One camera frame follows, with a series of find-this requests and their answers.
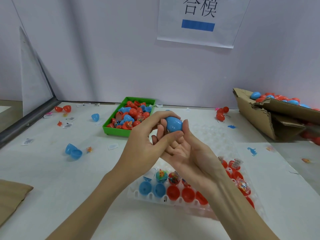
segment white tabletop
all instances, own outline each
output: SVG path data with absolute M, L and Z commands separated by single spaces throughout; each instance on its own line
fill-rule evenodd
M 0 150 L 0 178 L 32 185 L 34 189 L 0 228 L 0 239 L 44 239 L 93 191 L 118 161 L 125 137 L 108 136 L 91 115 L 107 119 L 116 105 L 71 104 L 73 126 L 62 129 L 65 118 L 54 113 L 41 119 Z M 219 124 L 214 110 L 171 108 L 190 124 L 202 121 L 225 128 L 232 136 L 244 166 L 266 211 L 266 223 L 280 239 L 319 239 L 320 196 L 238 111 Z M 34 142 L 21 146 L 27 138 Z M 65 155 L 68 143 L 93 152 L 73 161 Z M 108 150 L 108 145 L 119 144 Z M 256 149 L 253 157 L 247 148 Z M 186 215 L 178 207 L 128 199 L 124 190 L 114 201 L 93 239 L 229 239 L 219 221 Z

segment person's left hand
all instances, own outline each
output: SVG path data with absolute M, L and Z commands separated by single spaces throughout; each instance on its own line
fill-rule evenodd
M 172 111 L 157 111 L 132 128 L 127 144 L 114 169 L 128 175 L 130 181 L 136 180 L 150 170 L 166 148 L 184 135 L 180 130 L 169 133 L 162 137 L 157 144 L 152 145 L 149 141 L 150 132 L 157 128 L 161 119 L 169 116 L 180 119 Z

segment forearm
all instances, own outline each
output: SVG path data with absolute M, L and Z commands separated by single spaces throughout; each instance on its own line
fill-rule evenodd
M 91 239 L 115 198 L 130 183 L 115 169 L 107 173 L 91 195 L 56 229 L 47 240 Z
M 207 198 L 232 240 L 279 240 L 226 175 Z

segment transparent plastic tray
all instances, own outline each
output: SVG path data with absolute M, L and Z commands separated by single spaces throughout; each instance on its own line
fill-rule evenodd
M 234 160 L 235 158 L 241 159 L 239 157 L 238 151 L 233 143 L 233 141 L 228 137 L 228 135 L 225 133 L 223 128 L 217 128 L 215 126 L 207 127 L 205 125 L 194 125 L 190 128 L 192 133 L 199 138 L 201 141 L 203 141 L 205 144 L 207 144 L 212 151 L 215 153 L 217 157 L 224 157 L 224 160 L 229 163 L 229 161 Z M 244 180 L 247 182 L 248 186 L 251 189 L 251 194 L 249 195 L 250 199 L 253 201 L 255 210 L 258 212 L 258 214 L 266 220 L 266 213 L 265 210 L 261 204 L 261 201 L 254 190 L 253 184 L 250 181 L 250 178 L 248 176 L 248 173 L 245 170 L 245 163 L 241 165 L 241 169 L 239 172 L 242 174 Z M 161 169 L 162 171 L 165 171 L 167 174 L 174 172 L 175 169 L 171 167 L 168 163 L 163 161 L 162 159 L 159 159 L 157 163 L 154 165 L 155 172 L 159 171 Z M 137 199 L 137 200 L 143 200 L 148 202 L 154 202 L 158 204 L 168 205 L 168 206 L 182 206 L 187 208 L 198 208 L 202 210 L 208 210 L 212 211 L 210 208 L 210 205 L 201 205 L 200 202 L 197 199 L 194 199 L 192 202 L 187 203 L 183 200 L 181 194 L 182 190 L 185 188 L 182 184 L 182 181 L 179 182 L 177 187 L 180 190 L 180 197 L 172 201 L 169 199 L 167 194 L 165 194 L 161 198 L 157 198 L 154 193 L 154 187 L 157 185 L 156 177 L 154 176 L 150 183 L 152 185 L 152 190 L 148 195 L 142 195 L 139 192 L 139 185 L 145 181 L 144 177 L 140 177 L 137 180 L 135 180 L 133 183 L 130 184 L 129 190 L 127 193 L 127 196 L 129 198 Z M 168 180 L 166 180 L 163 185 L 165 186 L 166 190 L 171 185 Z

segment green plastic basket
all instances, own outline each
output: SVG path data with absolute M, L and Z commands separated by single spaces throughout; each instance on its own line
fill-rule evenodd
M 152 110 L 150 112 L 150 115 L 153 113 L 153 110 L 154 110 L 155 104 L 156 104 L 155 99 L 143 98 L 143 97 L 125 97 L 124 100 L 121 102 L 121 104 L 116 108 L 116 110 L 111 114 L 111 116 L 108 118 L 108 120 L 102 126 L 104 133 L 106 133 L 107 135 L 126 136 L 126 137 L 128 137 L 130 135 L 131 130 L 109 128 L 106 126 L 111 123 L 111 119 L 115 117 L 116 113 L 118 112 L 118 110 L 121 107 L 126 106 L 128 101 L 134 102 L 135 100 L 137 100 L 139 103 L 145 102 L 147 106 L 152 105 Z

